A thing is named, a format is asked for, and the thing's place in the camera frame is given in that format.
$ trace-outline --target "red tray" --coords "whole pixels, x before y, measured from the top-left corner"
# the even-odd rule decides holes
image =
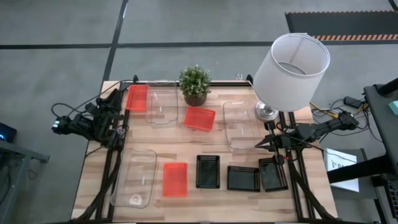
[[[126,109],[131,111],[147,110],[147,85],[130,85],[127,95]]]
[[[186,197],[188,194],[186,162],[164,164],[163,197]]]
[[[189,128],[211,131],[213,129],[215,119],[215,111],[190,106],[187,109],[184,124]]]

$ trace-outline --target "gray floor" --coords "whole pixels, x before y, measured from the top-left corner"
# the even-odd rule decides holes
[[[0,0],[0,44],[110,43],[121,2]],[[387,0],[130,0],[119,42],[272,41],[288,32],[284,12],[353,10],[391,7]],[[328,107],[346,95],[362,98],[364,86],[397,77],[398,45],[327,47],[331,64],[313,97],[319,106]],[[177,79],[181,69],[196,64],[209,69],[215,80],[230,80],[237,73],[254,74],[268,50],[118,49],[110,80],[133,75],[141,80]],[[52,133],[50,107],[56,102],[78,105],[97,94],[108,51],[0,50],[0,121],[18,129],[19,145],[51,155],[45,166],[32,163],[39,177],[27,181],[13,223],[69,219],[87,141]],[[363,147],[369,157],[384,153],[370,132],[350,137],[329,135],[322,146]],[[378,219],[372,200],[336,199],[336,206],[345,220]]]

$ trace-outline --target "transparent glass dish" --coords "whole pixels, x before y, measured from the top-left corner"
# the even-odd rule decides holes
[[[133,149],[122,154],[116,188],[111,196],[115,207],[145,208],[150,202],[157,154],[153,150]]]
[[[147,113],[145,119],[154,126],[168,126],[178,118],[177,83],[157,80],[147,82]]]
[[[228,101],[223,105],[226,137],[232,149],[252,149],[261,140],[251,100]]]

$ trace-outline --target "table lamp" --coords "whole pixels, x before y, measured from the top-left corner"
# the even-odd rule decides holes
[[[256,116],[261,121],[307,106],[328,68],[330,54],[317,39],[307,34],[285,34],[274,41],[253,87],[260,101]]]

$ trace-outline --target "silver lamp base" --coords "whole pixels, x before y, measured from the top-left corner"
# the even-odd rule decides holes
[[[262,122],[272,121],[278,117],[279,111],[259,101],[256,104],[256,118]]]

